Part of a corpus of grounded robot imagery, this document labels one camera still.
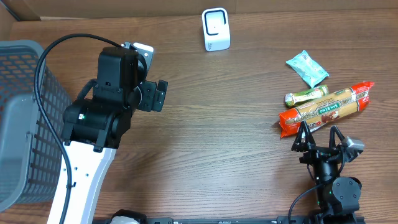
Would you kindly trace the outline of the green tea packet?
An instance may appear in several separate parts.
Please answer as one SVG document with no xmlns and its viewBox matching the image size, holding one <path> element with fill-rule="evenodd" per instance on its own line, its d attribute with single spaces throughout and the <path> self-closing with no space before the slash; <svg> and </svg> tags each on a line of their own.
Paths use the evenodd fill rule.
<svg viewBox="0 0 398 224">
<path fill-rule="evenodd" d="M 286 94 L 285 104 L 287 107 L 292 108 L 308 101 L 321 98 L 327 94 L 329 94 L 327 85 L 319 85 L 305 91 Z"/>
</svg>

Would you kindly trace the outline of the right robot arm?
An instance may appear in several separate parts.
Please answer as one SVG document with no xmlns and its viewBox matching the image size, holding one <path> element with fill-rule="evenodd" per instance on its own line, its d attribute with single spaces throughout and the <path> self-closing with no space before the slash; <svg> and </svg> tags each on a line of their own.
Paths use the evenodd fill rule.
<svg viewBox="0 0 398 224">
<path fill-rule="evenodd" d="M 362 183 L 355 177 L 341 175 L 345 165 L 364 151 L 362 140 L 344 136 L 337 126 L 332 126 L 328 146 L 317 146 L 307 123 L 302 121 L 291 150 L 303 154 L 299 161 L 307 165 L 315 186 L 292 202 L 287 215 L 289 223 L 365 222 L 364 217 L 355 214 L 360 209 Z M 296 203 L 313 191 L 317 194 L 319 209 L 306 217 L 293 217 Z"/>
</svg>

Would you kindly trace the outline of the teal snack packet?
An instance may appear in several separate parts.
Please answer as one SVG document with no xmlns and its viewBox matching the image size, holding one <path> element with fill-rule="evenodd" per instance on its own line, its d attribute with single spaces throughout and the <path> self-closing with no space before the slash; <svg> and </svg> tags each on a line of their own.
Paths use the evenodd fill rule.
<svg viewBox="0 0 398 224">
<path fill-rule="evenodd" d="M 286 61 L 286 64 L 295 70 L 310 88 L 314 88 L 329 76 L 329 73 L 314 61 L 306 50 Z"/>
</svg>

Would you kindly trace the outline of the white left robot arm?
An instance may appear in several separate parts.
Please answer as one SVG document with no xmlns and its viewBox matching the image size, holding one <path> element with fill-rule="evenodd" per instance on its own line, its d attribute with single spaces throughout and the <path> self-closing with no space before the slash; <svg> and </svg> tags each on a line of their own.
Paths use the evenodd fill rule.
<svg viewBox="0 0 398 224">
<path fill-rule="evenodd" d="M 72 170 L 65 223 L 91 223 L 105 175 L 135 110 L 160 112 L 168 83 L 146 79 L 154 49 L 134 43 L 105 47 L 93 97 L 81 94 L 63 113 L 61 137 Z"/>
</svg>

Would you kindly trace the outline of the orange noodle packet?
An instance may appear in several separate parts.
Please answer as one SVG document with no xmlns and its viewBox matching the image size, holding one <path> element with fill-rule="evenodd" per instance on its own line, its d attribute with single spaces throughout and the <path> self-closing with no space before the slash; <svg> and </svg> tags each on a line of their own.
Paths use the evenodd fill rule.
<svg viewBox="0 0 398 224">
<path fill-rule="evenodd" d="M 364 110 L 370 103 L 369 91 L 373 86 L 374 82 L 357 83 L 279 113 L 281 138 L 297 134 L 302 121 L 314 132 L 327 123 Z"/>
</svg>

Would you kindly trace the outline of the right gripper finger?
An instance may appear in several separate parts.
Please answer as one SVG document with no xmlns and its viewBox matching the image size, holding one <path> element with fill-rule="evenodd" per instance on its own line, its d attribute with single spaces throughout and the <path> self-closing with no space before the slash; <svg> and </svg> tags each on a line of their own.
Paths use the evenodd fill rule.
<svg viewBox="0 0 398 224">
<path fill-rule="evenodd" d="M 337 126 L 332 126 L 330 128 L 330 137 L 329 137 L 329 144 L 328 147 L 329 148 L 333 148 L 333 149 L 339 149 L 339 145 L 336 145 L 336 141 L 335 141 L 335 136 L 338 137 L 338 139 L 340 140 L 340 142 L 342 142 L 342 140 L 345 139 L 344 135 L 342 134 L 342 132 L 338 129 Z"/>
<path fill-rule="evenodd" d="M 306 121 L 302 121 L 300 123 L 294 143 L 291 147 L 291 151 L 307 152 L 313 150 L 315 146 L 316 143 L 309 130 L 308 124 Z"/>
</svg>

